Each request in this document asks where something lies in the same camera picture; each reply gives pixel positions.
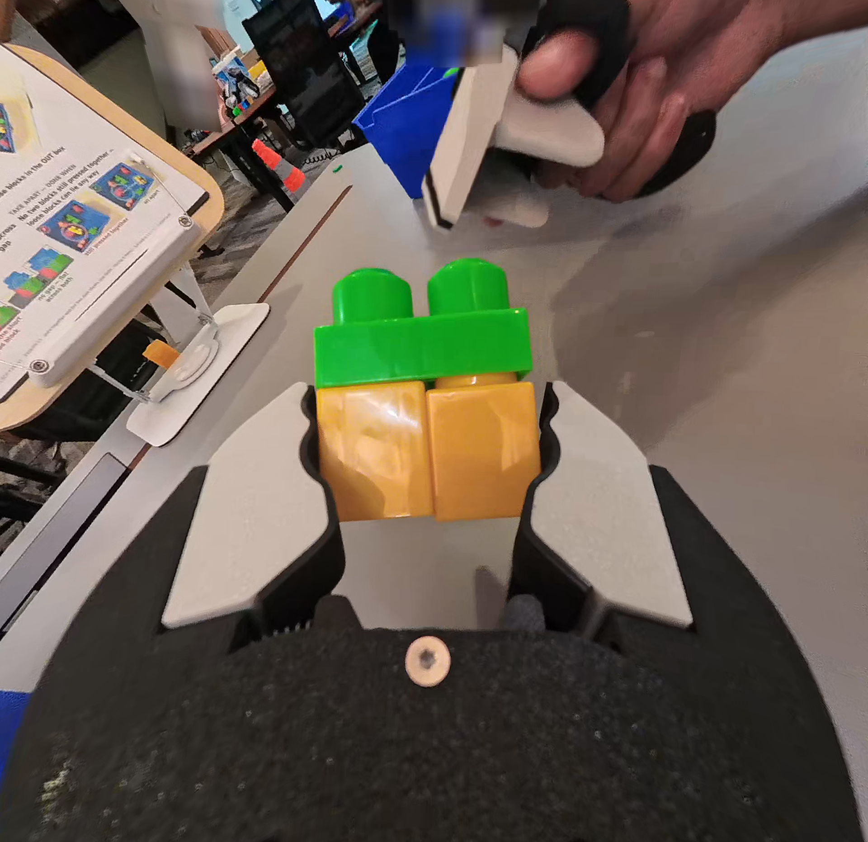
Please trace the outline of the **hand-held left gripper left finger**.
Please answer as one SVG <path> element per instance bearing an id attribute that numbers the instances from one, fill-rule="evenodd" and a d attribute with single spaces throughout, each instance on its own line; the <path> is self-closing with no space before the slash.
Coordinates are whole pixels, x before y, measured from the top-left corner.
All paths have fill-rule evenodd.
<path id="1" fill-rule="evenodd" d="M 161 624 L 241 613 L 261 629 L 301 629 L 345 568 L 313 388 L 295 383 L 267 403 L 206 468 Z"/>

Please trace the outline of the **green double toy block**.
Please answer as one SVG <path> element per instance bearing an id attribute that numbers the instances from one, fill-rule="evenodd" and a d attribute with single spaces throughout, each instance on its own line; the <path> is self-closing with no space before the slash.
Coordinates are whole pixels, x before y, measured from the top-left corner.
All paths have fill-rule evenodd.
<path id="1" fill-rule="evenodd" d="M 314 383 L 434 382 L 485 374 L 525 378 L 533 368 L 528 312 L 511 305 L 505 271 L 459 259 L 427 284 L 427 315 L 416 315 L 410 284 L 383 268 L 336 282 L 332 322 L 313 332 Z"/>

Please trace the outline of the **orange traffic cone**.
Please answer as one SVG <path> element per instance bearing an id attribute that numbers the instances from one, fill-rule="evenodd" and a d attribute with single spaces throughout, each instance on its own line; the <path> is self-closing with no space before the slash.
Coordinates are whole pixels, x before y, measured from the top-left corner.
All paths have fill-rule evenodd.
<path id="1" fill-rule="evenodd" d="M 297 198 L 307 189 L 307 177 L 298 166 L 288 162 L 260 139 L 253 140 L 252 149 L 261 162 L 277 176 L 288 195 Z"/>

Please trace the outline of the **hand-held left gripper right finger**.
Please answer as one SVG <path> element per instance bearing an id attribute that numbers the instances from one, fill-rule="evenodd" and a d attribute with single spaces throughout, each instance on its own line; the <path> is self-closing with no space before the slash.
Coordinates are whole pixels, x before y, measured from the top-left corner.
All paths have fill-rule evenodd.
<path id="1" fill-rule="evenodd" d="M 625 614 L 689 629 L 689 606 L 642 451 L 563 381 L 546 384 L 541 471 L 513 547 L 513 613 L 553 633 L 599 633 Z"/>

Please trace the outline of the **blue plastic bin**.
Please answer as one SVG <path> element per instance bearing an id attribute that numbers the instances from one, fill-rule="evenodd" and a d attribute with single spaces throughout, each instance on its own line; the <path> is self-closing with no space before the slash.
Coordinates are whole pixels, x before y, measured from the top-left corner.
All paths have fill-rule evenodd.
<path id="1" fill-rule="evenodd" d="M 422 197 L 460 76 L 458 68 L 406 63 L 353 120 L 411 199 Z"/>

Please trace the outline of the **black office chair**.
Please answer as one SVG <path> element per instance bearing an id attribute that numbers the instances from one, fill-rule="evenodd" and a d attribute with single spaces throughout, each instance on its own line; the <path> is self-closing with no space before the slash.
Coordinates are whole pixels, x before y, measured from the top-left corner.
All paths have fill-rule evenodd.
<path id="1" fill-rule="evenodd" d="M 314 0 L 273 0 L 243 26 L 311 147 L 337 147 L 365 100 Z"/>

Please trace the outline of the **person's right hand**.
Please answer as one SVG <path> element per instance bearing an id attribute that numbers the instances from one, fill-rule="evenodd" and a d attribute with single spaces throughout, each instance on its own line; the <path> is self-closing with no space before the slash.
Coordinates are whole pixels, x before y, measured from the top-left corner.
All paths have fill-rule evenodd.
<path id="1" fill-rule="evenodd" d="M 867 20 L 867 0 L 627 1 L 630 55 L 591 110 L 604 153 L 589 167 L 539 164 L 542 187 L 612 203 L 639 197 L 691 117 L 718 113 L 777 53 Z"/>

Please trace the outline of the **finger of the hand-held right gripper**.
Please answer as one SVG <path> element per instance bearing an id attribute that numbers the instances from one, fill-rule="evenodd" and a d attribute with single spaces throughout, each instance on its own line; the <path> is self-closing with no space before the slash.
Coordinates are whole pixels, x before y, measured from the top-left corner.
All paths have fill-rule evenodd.
<path id="1" fill-rule="evenodd" d="M 422 184 L 432 227 L 449 231 L 462 215 L 503 117 L 517 67 L 515 49 L 503 45 L 498 61 L 457 73 L 450 111 Z"/>
<path id="2" fill-rule="evenodd" d="M 603 150 L 600 125 L 575 99 L 542 103 L 510 94 L 476 176 L 475 214 L 543 227 L 549 206 L 534 179 L 539 162 L 584 168 L 597 163 Z"/>

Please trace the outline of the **yellow toy block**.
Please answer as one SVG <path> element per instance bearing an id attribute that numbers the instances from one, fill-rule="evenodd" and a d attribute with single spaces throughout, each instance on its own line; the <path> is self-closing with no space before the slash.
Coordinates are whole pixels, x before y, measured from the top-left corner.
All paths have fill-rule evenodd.
<path id="1" fill-rule="evenodd" d="M 316 400 L 320 474 L 341 522 L 434 515 L 423 382 L 324 388 Z"/>
<path id="2" fill-rule="evenodd" d="M 514 372 L 439 378 L 427 409 L 435 517 L 520 516 L 541 471 L 533 383 Z"/>

